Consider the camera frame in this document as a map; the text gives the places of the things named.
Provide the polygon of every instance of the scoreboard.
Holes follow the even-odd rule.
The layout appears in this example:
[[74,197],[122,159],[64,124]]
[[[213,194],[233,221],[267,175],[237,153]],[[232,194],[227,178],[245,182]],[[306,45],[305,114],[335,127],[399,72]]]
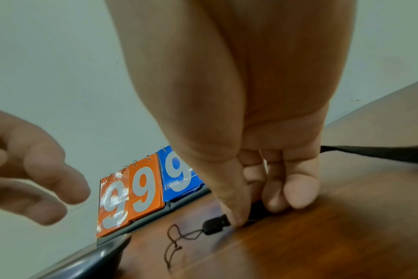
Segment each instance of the scoreboard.
[[204,186],[170,146],[100,180],[97,238],[174,209]]

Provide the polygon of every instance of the white wall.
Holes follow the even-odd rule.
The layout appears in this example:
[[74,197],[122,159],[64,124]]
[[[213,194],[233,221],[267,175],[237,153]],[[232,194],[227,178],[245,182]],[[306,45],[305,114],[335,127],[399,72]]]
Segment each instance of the white wall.
[[[418,81],[418,0],[361,0],[358,10],[328,123]],[[167,142],[97,0],[0,0],[0,109],[52,134],[92,189],[49,228],[0,212],[0,279],[24,279],[94,242],[99,179]]]

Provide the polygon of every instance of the hand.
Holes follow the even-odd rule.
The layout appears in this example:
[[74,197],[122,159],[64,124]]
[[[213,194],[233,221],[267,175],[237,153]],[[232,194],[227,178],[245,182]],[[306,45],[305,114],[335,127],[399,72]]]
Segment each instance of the hand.
[[0,111],[0,209],[51,225],[67,208],[49,193],[17,179],[50,190],[67,204],[78,204],[90,188],[77,170],[65,162],[62,147],[45,131]]
[[107,4],[139,97],[234,226],[255,200],[280,212],[316,198],[354,1]]

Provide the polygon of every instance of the wooden table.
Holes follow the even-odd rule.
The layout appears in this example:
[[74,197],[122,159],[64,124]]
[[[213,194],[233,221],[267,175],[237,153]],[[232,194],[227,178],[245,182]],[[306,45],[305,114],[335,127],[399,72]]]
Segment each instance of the wooden table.
[[[418,83],[328,125],[323,143],[418,145]],[[418,278],[418,165],[338,152],[321,164],[308,209],[182,241],[169,273],[169,226],[188,232],[221,214],[206,196],[134,232],[115,278]]]

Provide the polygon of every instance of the white number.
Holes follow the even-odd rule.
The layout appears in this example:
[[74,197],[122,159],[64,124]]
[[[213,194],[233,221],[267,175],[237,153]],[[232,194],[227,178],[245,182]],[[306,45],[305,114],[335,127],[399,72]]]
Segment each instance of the white number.
[[[146,176],[145,187],[140,186],[140,178],[142,175]],[[155,179],[151,168],[142,167],[136,172],[132,181],[132,190],[134,191],[134,194],[139,197],[148,192],[148,196],[145,202],[138,200],[133,204],[134,210],[136,212],[143,212],[148,209],[148,207],[153,203],[155,197]]]
[[[117,190],[117,196],[113,196],[113,191]],[[125,188],[123,182],[113,182],[106,189],[103,197],[100,199],[100,206],[106,211],[111,212],[117,207],[117,211],[113,217],[108,216],[102,221],[102,226],[106,229],[120,227],[126,220],[128,212],[125,210],[125,203],[128,200],[128,189]]]
[[[172,165],[172,159],[177,158],[180,162],[180,167],[178,169],[174,168]],[[172,151],[171,153],[166,156],[165,160],[165,169],[168,175],[172,178],[177,178],[183,173],[183,181],[171,183],[171,189],[174,192],[179,192],[184,189],[191,183],[192,180],[192,169],[183,162],[180,157],[178,157],[177,153]]]

